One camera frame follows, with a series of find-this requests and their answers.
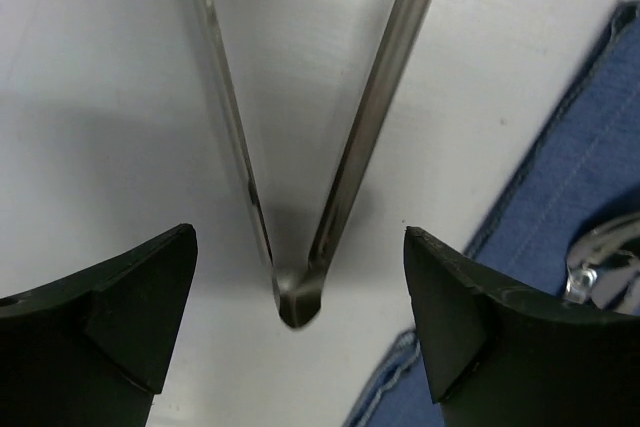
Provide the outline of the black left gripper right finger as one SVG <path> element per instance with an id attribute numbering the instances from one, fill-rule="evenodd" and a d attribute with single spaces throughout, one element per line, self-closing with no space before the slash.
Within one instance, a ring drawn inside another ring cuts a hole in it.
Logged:
<path id="1" fill-rule="evenodd" d="M 635 426 L 639 321 L 564 301 L 419 227 L 404 271 L 432 401 L 448 426 Z"/>

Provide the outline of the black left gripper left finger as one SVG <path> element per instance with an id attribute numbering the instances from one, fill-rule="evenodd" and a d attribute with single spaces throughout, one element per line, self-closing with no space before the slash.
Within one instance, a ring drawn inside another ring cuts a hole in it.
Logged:
<path id="1" fill-rule="evenodd" d="M 164 387 L 197 262 L 180 224 L 1 300 L 4 426 L 143 426 Z"/>

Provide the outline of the metal tongs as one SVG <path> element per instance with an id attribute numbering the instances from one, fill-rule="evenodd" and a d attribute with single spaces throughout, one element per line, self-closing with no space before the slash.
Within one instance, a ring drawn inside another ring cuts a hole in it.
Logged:
<path id="1" fill-rule="evenodd" d="M 432 0 L 394 0 L 305 262 L 273 255 L 214 0 L 192 0 L 262 262 L 281 321 L 292 330 L 320 312 L 325 281 L 381 129 Z"/>

